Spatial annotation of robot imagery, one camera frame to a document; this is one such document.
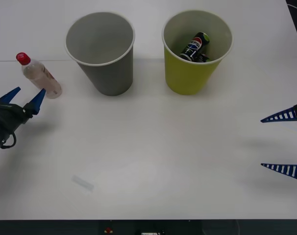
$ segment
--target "paper cup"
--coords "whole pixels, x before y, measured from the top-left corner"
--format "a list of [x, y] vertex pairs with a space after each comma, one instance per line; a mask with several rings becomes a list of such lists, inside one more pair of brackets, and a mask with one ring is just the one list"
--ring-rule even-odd
[[126, 18], [96, 12], [70, 27], [65, 48], [99, 92], [119, 95], [133, 81], [134, 39], [134, 28]]
[[[210, 62], [190, 62], [178, 56], [198, 32], [209, 36], [206, 54]], [[166, 82], [178, 94], [199, 92], [233, 45], [227, 23], [212, 13], [199, 10], [184, 11], [171, 17], [163, 28], [162, 38]]]

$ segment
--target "yellow paper cup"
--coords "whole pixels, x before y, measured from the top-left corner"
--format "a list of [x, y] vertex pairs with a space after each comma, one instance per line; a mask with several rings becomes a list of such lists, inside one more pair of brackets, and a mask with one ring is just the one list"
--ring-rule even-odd
[[[178, 56], [198, 32], [209, 36], [206, 54], [210, 62], [191, 62]], [[183, 11], [171, 17], [164, 25], [162, 38], [166, 82], [178, 94], [199, 92], [233, 45], [227, 23], [212, 13], [199, 10]]]

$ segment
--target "gray paper cup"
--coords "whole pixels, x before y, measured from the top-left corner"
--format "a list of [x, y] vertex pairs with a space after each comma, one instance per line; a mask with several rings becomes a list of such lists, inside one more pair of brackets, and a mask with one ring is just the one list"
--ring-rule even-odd
[[133, 81], [134, 28], [121, 15], [96, 12], [68, 30], [65, 48], [99, 92], [119, 95]]

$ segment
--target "red bottle cap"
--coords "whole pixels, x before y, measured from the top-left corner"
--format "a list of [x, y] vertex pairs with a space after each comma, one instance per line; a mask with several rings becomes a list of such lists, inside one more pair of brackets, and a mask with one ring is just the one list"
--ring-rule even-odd
[[22, 65], [27, 65], [31, 62], [30, 57], [28, 57], [27, 54], [24, 52], [20, 52], [17, 54], [16, 59], [19, 61], [20, 64]]

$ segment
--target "cup rim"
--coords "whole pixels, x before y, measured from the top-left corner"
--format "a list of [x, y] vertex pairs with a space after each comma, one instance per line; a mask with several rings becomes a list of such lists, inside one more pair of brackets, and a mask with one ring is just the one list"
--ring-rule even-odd
[[[217, 18], [219, 18], [221, 21], [223, 21], [223, 22], [226, 24], [226, 26], [228, 27], [228, 29], [229, 29], [229, 31], [230, 31], [230, 33], [231, 33], [231, 45], [230, 45], [229, 50], [228, 50], [223, 56], [221, 56], [220, 58], [218, 58], [218, 59], [216, 59], [216, 60], [213, 60], [213, 61], [204, 62], [204, 63], [198, 63], [198, 62], [192, 62], [192, 61], [184, 60], [184, 59], [180, 58], [179, 56], [177, 56], [175, 53], [173, 53], [172, 50], [169, 49], [168, 45], [167, 45], [166, 42], [165, 42], [165, 38], [164, 38], [164, 31], [165, 31], [165, 27], [166, 27], [166, 25], [169, 23], [169, 21], [170, 21], [173, 17], [175, 17], [175, 16], [177, 16], [177, 15], [179, 15], [179, 14], [181, 14], [181, 13], [189, 12], [189, 11], [199, 11], [199, 12], [206, 12], [206, 13], [212, 14], [212, 15], [216, 16]], [[216, 14], [214, 14], [213, 12], [210, 12], [210, 11], [193, 10], [193, 9], [180, 11], [180, 12], [177, 12], [176, 14], [170, 16], [170, 17], [168, 18], [168, 20], [165, 22], [164, 26], [163, 26], [163, 30], [162, 30], [162, 39], [163, 39], [164, 47], [167, 49], [167, 51], [168, 51], [171, 55], [173, 55], [175, 58], [177, 58], [178, 60], [181, 60], [181, 61], [183, 61], [183, 62], [185, 62], [185, 63], [192, 64], [192, 65], [198, 65], [198, 66], [211, 65], [211, 64], [214, 64], [214, 63], [216, 63], [216, 62], [218, 62], [218, 61], [221, 61], [223, 58], [225, 58], [225, 57], [230, 53], [230, 51], [232, 50], [232, 47], [233, 47], [233, 42], [234, 42], [233, 32], [231, 31], [230, 26], [229, 26], [229, 25], [227, 24], [227, 22], [224, 21], [220, 16], [218, 16], [218, 15], [216, 15]]]
[[[132, 42], [131, 42], [129, 48], [125, 51], [124, 54], [122, 54], [122, 55], [119, 56], [118, 58], [116, 58], [116, 59], [114, 59], [114, 60], [112, 60], [112, 61], [106, 62], [106, 63], [102, 63], [102, 64], [89, 64], [89, 63], [82, 62], [82, 61], [80, 61], [80, 60], [74, 58], [74, 57], [71, 55], [71, 53], [68, 51], [66, 40], [67, 40], [67, 36], [68, 36], [69, 30], [71, 29], [71, 27], [72, 27], [76, 22], [78, 22], [79, 20], [81, 20], [82, 18], [84, 18], [84, 17], [86, 17], [86, 16], [93, 15], [93, 14], [97, 14], [97, 13], [111, 13], [111, 14], [120, 16], [121, 18], [123, 18], [124, 20], [126, 20], [126, 21], [129, 23], [129, 25], [131, 26], [131, 28], [132, 28], [133, 38], [132, 38]], [[82, 64], [82, 65], [86, 65], [86, 66], [100, 67], [100, 66], [106, 66], [106, 65], [113, 64], [113, 63], [115, 63], [115, 62], [121, 60], [122, 58], [124, 58], [124, 57], [131, 51], [131, 49], [133, 48], [134, 41], [135, 41], [135, 30], [134, 30], [134, 27], [133, 27], [132, 23], [131, 23], [126, 17], [124, 17], [123, 15], [121, 15], [121, 14], [119, 14], [119, 13], [117, 13], [117, 12], [113, 12], [113, 11], [100, 11], [100, 12], [92, 12], [92, 13], [90, 13], [90, 14], [81, 16], [80, 18], [76, 19], [76, 20], [71, 24], [71, 26], [68, 28], [68, 30], [67, 30], [67, 34], [66, 34], [65, 41], [64, 41], [64, 47], [65, 47], [65, 50], [66, 50], [67, 54], [68, 54], [74, 61], [76, 61], [77, 63]]]

